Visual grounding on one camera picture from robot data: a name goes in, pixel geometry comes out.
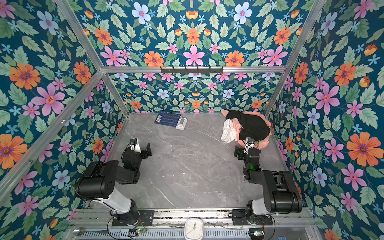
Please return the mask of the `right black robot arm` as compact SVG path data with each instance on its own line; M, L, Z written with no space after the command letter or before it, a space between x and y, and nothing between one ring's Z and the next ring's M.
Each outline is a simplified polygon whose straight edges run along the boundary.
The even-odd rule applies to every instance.
M242 212L232 212L232 218L241 219L251 225L272 222L273 214L300 213L303 201L293 176L288 171L263 170L260 167L261 151L256 148L236 147L234 156L244 162L243 174L246 182L262 187L263 196L250 200Z

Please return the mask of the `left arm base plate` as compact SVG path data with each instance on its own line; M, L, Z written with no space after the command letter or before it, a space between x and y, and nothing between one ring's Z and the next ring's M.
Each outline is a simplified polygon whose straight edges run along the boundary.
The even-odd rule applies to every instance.
M154 210L138 210L125 214L117 214L112 221L113 227L151 226L154 220Z

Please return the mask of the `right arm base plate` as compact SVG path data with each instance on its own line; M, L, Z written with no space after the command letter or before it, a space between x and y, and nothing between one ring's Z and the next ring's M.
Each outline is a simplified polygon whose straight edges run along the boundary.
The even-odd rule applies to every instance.
M246 209L233 209L228 217L234 226L272 226L272 217L267 215L254 215Z

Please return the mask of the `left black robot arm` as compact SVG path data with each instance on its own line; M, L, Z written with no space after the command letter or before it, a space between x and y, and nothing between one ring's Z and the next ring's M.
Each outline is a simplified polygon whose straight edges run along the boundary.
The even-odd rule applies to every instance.
M125 197L115 185L137 184L142 160L150 156L151 144L142 150L138 139L131 139L122 153L123 166L119 165L118 160L91 163L75 185L76 196L109 208L114 226L137 225L142 215L135 201Z

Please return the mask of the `white cloth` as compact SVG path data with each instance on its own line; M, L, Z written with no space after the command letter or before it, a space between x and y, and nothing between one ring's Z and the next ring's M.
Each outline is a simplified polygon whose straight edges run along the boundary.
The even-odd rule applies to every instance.
M225 120L223 124L221 141L225 144L229 144L237 140L236 136L237 136L237 131L233 126L233 121L231 119Z

